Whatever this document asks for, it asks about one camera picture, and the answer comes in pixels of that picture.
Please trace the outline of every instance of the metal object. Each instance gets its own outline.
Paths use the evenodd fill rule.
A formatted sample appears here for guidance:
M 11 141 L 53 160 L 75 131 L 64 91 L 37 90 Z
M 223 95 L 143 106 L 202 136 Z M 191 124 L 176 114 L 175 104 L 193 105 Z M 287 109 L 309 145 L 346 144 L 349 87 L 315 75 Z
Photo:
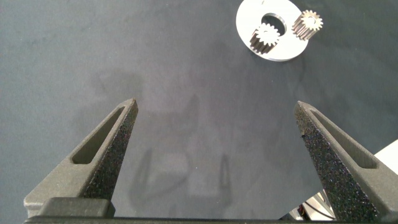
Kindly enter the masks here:
M 283 62 L 300 55 L 308 44 L 307 40 L 297 38 L 291 29 L 300 15 L 301 10 L 288 0 L 244 0 L 236 14 L 236 28 L 244 44 L 256 55 L 264 59 Z M 284 30 L 279 30 L 281 36 L 278 44 L 269 53 L 262 54 L 252 49 L 250 40 L 253 31 L 262 24 L 264 16 L 280 20 L 284 25 Z
M 314 107 L 295 116 L 337 220 L 398 222 L 398 176 Z
M 294 22 L 293 33 L 300 40 L 309 40 L 322 28 L 322 25 L 322 19 L 316 12 L 306 10 Z
M 272 50 L 279 41 L 280 34 L 274 26 L 261 24 L 252 35 L 250 46 L 257 53 L 264 54 Z
M 303 203 L 304 209 L 311 220 L 332 221 L 335 220 L 333 210 L 326 204 L 326 201 L 317 193 Z
M 26 196 L 28 217 L 54 197 L 111 200 L 137 113 L 134 99 L 118 105 Z
M 248 222 L 113 218 L 114 207 L 110 199 L 137 112 L 134 100 L 127 100 L 116 107 L 25 198 L 25 206 L 30 217 L 25 223 L 243 224 Z M 338 220 L 331 223 L 398 221 L 396 174 L 314 107 L 298 102 L 295 115 L 305 145 Z M 320 199 L 319 202 L 327 203 L 324 199 Z M 297 212 L 289 213 L 289 216 L 300 219 Z M 295 221 L 250 220 L 250 223 L 295 223 Z

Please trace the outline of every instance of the dark gray table surface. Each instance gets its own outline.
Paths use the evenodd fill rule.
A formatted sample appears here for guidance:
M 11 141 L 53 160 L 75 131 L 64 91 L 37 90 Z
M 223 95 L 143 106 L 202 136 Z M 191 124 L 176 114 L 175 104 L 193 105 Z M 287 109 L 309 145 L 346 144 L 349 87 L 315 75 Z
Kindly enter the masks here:
M 0 223 L 132 97 L 117 216 L 287 213 L 321 189 L 297 100 L 372 153 L 398 138 L 398 1 L 296 1 L 325 26 L 288 62 L 244 46 L 240 2 L 0 1 Z

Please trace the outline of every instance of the metal plate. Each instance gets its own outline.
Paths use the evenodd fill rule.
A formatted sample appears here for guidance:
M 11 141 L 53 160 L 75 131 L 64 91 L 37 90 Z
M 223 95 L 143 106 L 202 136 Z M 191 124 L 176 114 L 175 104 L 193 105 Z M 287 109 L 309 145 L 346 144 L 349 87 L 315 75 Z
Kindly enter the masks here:
M 285 34 L 280 37 L 279 43 L 268 54 L 259 54 L 250 48 L 250 39 L 266 14 L 272 14 L 284 22 Z M 244 44 L 256 55 L 264 59 L 283 62 L 300 55 L 308 44 L 307 40 L 297 38 L 291 29 L 300 14 L 298 7 L 288 0 L 245 0 L 236 15 L 236 28 Z

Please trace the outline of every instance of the small metal gear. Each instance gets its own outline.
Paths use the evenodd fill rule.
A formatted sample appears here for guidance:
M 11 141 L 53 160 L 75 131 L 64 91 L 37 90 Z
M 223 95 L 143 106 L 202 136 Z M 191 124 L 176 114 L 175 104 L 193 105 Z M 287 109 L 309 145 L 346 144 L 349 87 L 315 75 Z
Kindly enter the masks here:
M 293 33 L 300 40 L 308 40 L 322 28 L 320 16 L 312 10 L 303 11 L 293 25 Z
M 253 32 L 250 47 L 257 53 L 268 53 L 278 44 L 279 36 L 274 26 L 263 23 Z

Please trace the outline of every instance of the gear teeth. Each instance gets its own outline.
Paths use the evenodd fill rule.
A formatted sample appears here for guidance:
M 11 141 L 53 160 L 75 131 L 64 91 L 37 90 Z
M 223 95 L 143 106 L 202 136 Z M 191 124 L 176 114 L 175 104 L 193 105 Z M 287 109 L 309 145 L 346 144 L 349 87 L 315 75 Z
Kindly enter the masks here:
M 261 24 L 250 40 L 250 47 L 258 54 L 269 53 L 279 41 L 278 30 L 270 24 Z
M 312 10 L 303 11 L 292 26 L 293 33 L 300 40 L 309 40 L 322 28 L 320 16 Z

